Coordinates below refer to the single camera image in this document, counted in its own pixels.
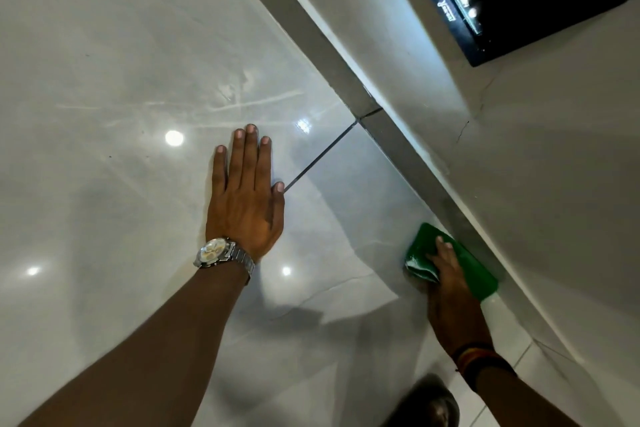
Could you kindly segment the person's right hand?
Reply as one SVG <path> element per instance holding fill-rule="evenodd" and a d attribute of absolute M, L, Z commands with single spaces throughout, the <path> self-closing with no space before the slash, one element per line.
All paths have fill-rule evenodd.
<path fill-rule="evenodd" d="M 438 270 L 439 282 L 429 284 L 428 319 L 438 342 L 453 361 L 468 348 L 493 350 L 481 304 L 468 288 L 452 245 L 440 236 L 435 245 L 437 252 L 428 259 Z"/>

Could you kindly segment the person's left hand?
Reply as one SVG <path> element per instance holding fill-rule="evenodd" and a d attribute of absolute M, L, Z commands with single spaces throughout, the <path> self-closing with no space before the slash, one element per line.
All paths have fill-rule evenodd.
<path fill-rule="evenodd" d="M 276 182 L 272 182 L 272 141 L 268 136 L 259 136 L 255 187 L 243 189 L 246 126 L 232 133 L 230 148 L 227 148 L 225 192 L 212 192 L 211 181 L 205 238 L 210 241 L 228 237 L 245 249 L 255 263 L 259 263 L 280 238 L 271 237 L 270 199 L 271 189 Z"/>

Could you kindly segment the green cleaning cloth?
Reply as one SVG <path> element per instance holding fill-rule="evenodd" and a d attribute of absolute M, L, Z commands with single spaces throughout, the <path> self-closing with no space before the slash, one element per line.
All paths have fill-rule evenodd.
<path fill-rule="evenodd" d="M 499 282 L 492 273 L 462 244 L 429 223 L 420 225 L 404 258 L 404 268 L 412 277 L 429 282 L 426 280 L 425 254 L 437 254 L 435 241 L 438 237 L 442 237 L 445 243 L 452 245 L 458 257 L 460 268 L 465 275 L 468 288 L 478 301 L 482 302 L 497 292 Z"/>

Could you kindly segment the person's left forearm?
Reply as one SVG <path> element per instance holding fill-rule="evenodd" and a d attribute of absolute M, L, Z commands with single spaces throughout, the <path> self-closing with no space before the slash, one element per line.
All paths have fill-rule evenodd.
<path fill-rule="evenodd" d="M 19 427 L 191 427 L 247 279 L 236 262 L 196 271 Z"/>

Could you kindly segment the person's right forearm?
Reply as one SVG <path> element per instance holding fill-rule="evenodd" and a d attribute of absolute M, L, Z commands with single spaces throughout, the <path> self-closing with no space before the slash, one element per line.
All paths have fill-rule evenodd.
<path fill-rule="evenodd" d="M 505 369 L 481 370 L 476 379 L 476 392 L 500 427 L 580 427 Z"/>

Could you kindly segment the silver metal wristwatch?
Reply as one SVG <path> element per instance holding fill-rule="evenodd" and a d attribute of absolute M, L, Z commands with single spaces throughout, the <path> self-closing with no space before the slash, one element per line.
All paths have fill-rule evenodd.
<path fill-rule="evenodd" d="M 207 269 L 228 262 L 243 266 L 247 273 L 245 285 L 248 285 L 255 269 L 255 262 L 245 249 L 228 237 L 207 241 L 196 253 L 193 265 L 198 269 Z"/>

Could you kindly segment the multicoloured thread wristband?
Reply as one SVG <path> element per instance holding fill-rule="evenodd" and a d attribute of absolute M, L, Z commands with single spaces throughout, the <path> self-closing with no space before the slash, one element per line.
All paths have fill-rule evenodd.
<path fill-rule="evenodd" d="M 452 355 L 456 370 L 460 375 L 464 374 L 471 363 L 482 358 L 501 359 L 501 356 L 495 351 L 492 343 L 488 342 L 470 342 L 464 344 L 457 348 Z"/>

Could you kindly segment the black wristband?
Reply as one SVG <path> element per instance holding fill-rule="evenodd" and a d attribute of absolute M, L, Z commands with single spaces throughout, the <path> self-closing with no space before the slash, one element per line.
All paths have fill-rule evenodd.
<path fill-rule="evenodd" d="M 499 369 L 518 377 L 511 365 L 499 355 L 481 355 L 471 358 L 464 364 L 460 374 L 465 379 L 469 388 L 477 393 L 477 380 L 482 371 L 486 369 Z"/>

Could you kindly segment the grey skirting strip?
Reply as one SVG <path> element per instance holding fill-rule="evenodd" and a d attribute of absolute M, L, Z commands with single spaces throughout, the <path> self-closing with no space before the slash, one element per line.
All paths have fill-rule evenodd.
<path fill-rule="evenodd" d="M 425 161 L 427 152 L 417 145 L 403 126 L 398 126 L 384 107 L 371 95 L 361 78 L 349 66 L 345 52 L 328 38 L 319 18 L 313 18 L 300 0 L 259 0 L 270 15 L 320 72 L 325 81 L 360 124 L 396 166 L 417 195 L 433 211 L 445 230 L 461 238 L 471 252 L 507 285 L 506 299 L 527 332 L 553 358 L 563 356 L 580 366 L 586 362 L 562 337 L 543 313 L 523 281 L 506 261 L 496 255 L 487 240 L 475 229 L 454 201 L 439 176 Z"/>

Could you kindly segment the person's foot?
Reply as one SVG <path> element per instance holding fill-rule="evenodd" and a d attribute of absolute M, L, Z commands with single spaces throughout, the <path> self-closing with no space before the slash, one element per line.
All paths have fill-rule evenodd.
<path fill-rule="evenodd" d="M 460 408 L 442 379 L 430 373 L 400 400 L 381 427 L 459 427 Z"/>

